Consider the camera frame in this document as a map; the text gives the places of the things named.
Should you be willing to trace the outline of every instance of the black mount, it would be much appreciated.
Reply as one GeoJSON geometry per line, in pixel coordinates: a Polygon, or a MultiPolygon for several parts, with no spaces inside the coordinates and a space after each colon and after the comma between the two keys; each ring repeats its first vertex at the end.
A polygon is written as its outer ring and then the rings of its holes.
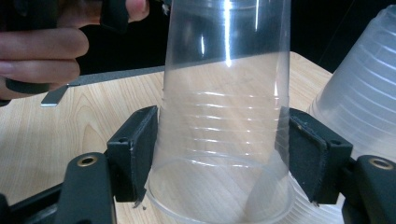
{"type": "MultiPolygon", "coordinates": [[[[118,202],[142,202],[157,136],[157,107],[138,110],[107,142],[105,154],[70,161],[64,182],[8,206],[1,223],[117,223],[118,202]]],[[[350,158],[352,145],[303,111],[290,108],[290,172],[311,203],[346,197],[346,224],[396,223],[396,164],[376,156],[350,158]]]]}

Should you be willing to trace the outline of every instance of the transparent cup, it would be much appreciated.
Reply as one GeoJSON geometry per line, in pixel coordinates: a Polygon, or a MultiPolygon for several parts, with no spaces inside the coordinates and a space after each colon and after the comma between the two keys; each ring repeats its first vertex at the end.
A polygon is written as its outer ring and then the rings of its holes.
{"type": "Polygon", "coordinates": [[[290,1],[174,0],[148,196],[186,223],[271,223],[289,180],[290,1]]]}
{"type": "Polygon", "coordinates": [[[354,145],[396,161],[396,5],[370,21],[308,112],[354,145]]]}

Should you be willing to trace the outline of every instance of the light wood surface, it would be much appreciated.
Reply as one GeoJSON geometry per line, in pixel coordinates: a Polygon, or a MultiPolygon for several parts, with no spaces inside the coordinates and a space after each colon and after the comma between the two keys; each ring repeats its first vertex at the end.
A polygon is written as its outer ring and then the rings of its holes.
{"type": "MultiPolygon", "coordinates": [[[[290,55],[290,107],[306,110],[331,74],[290,55]]],[[[44,94],[0,108],[0,192],[14,204],[63,181],[66,165],[107,140],[137,109],[159,105],[163,73],[70,88],[56,107],[40,107],[44,94]]],[[[119,223],[177,223],[146,199],[133,209],[117,203],[119,223]]]]}

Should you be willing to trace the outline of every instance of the black background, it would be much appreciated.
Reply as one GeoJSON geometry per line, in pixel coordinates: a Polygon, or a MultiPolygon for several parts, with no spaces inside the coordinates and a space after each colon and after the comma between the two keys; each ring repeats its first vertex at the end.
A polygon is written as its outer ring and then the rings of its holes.
{"type": "MultiPolygon", "coordinates": [[[[161,3],[149,3],[148,17],[131,23],[126,35],[81,29],[90,40],[78,58],[82,75],[164,65],[169,17],[161,3]]],[[[333,72],[369,21],[392,4],[396,0],[291,0],[290,50],[333,72]]]]}

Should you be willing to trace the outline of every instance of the human hand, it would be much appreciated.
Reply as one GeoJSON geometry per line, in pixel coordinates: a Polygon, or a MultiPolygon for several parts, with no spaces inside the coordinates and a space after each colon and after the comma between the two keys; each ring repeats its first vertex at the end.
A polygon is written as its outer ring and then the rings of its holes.
{"type": "MultiPolygon", "coordinates": [[[[147,0],[126,0],[129,21],[149,14],[147,0]]],[[[102,3],[95,0],[60,0],[57,29],[0,33],[0,100],[29,96],[7,89],[5,79],[49,83],[56,90],[78,77],[76,58],[89,47],[78,29],[99,24],[102,3]]]]}

